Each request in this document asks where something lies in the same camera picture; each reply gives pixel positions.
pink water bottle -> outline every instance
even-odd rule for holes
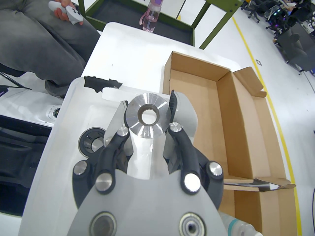
[[[147,32],[153,32],[158,16],[161,12],[163,0],[150,0],[146,12],[140,18],[139,24],[143,25],[142,29]]]

white game controller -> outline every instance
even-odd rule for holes
[[[68,15],[69,20],[71,21],[71,23],[73,25],[76,24],[77,22],[83,21],[83,16],[80,14],[80,12],[78,12],[75,8],[73,8],[69,5],[66,8],[64,8],[64,7],[62,7],[61,3],[59,3],[59,2],[50,1],[48,3],[48,7],[52,11],[55,11],[57,8],[60,8],[63,13]]]

plastic bottle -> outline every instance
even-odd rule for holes
[[[161,12],[163,0],[150,0],[146,12],[140,18],[139,24],[147,32],[153,32]]]
[[[219,212],[228,236],[262,236],[253,225]]]

green metal shelf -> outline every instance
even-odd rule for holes
[[[200,48],[204,49],[221,30],[225,23],[240,7],[239,0],[205,0],[205,4],[192,25],[160,14],[155,34],[166,36],[194,46],[194,31],[211,4],[225,11],[225,15],[208,35]],[[79,0],[79,8],[83,16],[98,30],[103,30],[107,22],[115,21],[132,27],[140,28],[139,19],[146,11],[146,6],[133,0],[96,0],[86,11],[84,0]]]

gray pants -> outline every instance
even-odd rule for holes
[[[51,0],[0,0],[0,63],[33,72],[46,80],[52,95],[65,95],[80,77],[95,44],[97,30],[62,21],[48,8]]]

